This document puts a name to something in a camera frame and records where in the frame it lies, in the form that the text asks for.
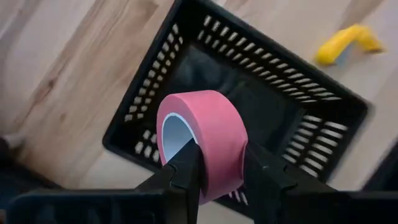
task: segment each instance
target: black plastic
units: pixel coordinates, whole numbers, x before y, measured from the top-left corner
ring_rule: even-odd
[[[176,0],[103,144],[157,171],[159,103],[171,93],[207,89],[232,102],[252,141],[322,182],[368,110],[360,97],[211,1]],[[241,187],[218,201],[247,214],[244,194]]]
[[[36,190],[11,203],[7,223],[196,224],[203,170],[192,139],[135,189]]]
[[[244,186],[255,224],[396,221],[397,192],[338,192],[250,142]]]

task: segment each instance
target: black plastic basket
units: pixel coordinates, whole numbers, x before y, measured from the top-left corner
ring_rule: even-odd
[[[217,90],[250,140],[325,182],[368,106],[321,71],[211,1],[176,0],[103,139],[156,171],[156,112],[171,93]],[[244,187],[217,200],[248,214]]]

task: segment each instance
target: white cardboard core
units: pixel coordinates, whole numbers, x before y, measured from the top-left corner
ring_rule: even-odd
[[[188,122],[177,113],[169,113],[162,124],[162,144],[166,161],[173,158],[192,138],[198,144]]]

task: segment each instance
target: yellow object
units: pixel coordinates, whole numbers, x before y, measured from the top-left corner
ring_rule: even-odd
[[[382,51],[381,43],[366,27],[355,24],[347,29],[339,30],[331,39],[324,43],[317,52],[315,60],[322,65],[334,64],[338,56],[349,44],[357,41],[367,52]]]

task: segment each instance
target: wood grain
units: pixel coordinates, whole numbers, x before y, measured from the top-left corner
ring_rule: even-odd
[[[309,62],[338,29],[353,22],[368,25],[387,52],[323,70],[375,103],[376,115],[368,127],[384,124],[384,113],[378,111],[395,110],[386,103],[389,95],[396,95],[391,86],[398,83],[392,78],[398,71],[393,0],[216,2]],[[150,175],[104,151],[101,138],[171,4],[172,0],[0,3],[0,133],[26,134],[21,162],[68,188],[129,188]],[[394,119],[393,114],[386,116]],[[349,154],[365,154],[360,162],[345,161],[363,166],[367,155],[381,158],[386,142],[398,133],[392,132],[372,145],[361,143],[366,142],[365,134],[358,137],[358,146]],[[374,167],[378,160],[369,162]],[[369,172],[339,171],[331,184],[357,189]],[[361,180],[351,181],[354,175]]]

